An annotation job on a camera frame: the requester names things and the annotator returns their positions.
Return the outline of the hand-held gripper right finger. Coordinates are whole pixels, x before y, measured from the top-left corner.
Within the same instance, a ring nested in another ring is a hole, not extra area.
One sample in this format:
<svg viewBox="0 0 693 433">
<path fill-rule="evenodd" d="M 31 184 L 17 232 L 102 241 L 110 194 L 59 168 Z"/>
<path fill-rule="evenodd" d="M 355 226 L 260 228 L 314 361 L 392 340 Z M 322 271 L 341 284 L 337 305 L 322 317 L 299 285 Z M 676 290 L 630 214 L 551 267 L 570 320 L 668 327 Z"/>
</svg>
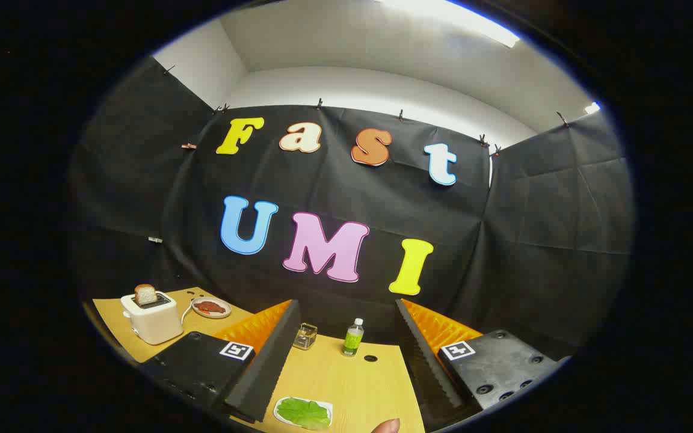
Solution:
<svg viewBox="0 0 693 433">
<path fill-rule="evenodd" d="M 497 410 L 564 364 L 510 331 L 474 331 L 407 299 L 396 301 L 394 318 L 427 431 L 448 431 Z"/>
</svg>

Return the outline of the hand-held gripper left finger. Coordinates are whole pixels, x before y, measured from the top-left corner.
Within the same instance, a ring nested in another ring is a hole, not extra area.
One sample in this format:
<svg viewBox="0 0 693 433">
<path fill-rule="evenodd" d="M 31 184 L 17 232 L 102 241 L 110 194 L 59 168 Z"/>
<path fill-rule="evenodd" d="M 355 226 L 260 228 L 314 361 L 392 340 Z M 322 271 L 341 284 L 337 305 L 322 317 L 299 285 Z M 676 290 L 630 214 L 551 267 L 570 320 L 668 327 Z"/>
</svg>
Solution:
<svg viewBox="0 0 693 433">
<path fill-rule="evenodd" d="M 300 303 L 289 299 L 212 336 L 192 331 L 140 368 L 214 419 L 261 422 L 300 321 Z"/>
</svg>

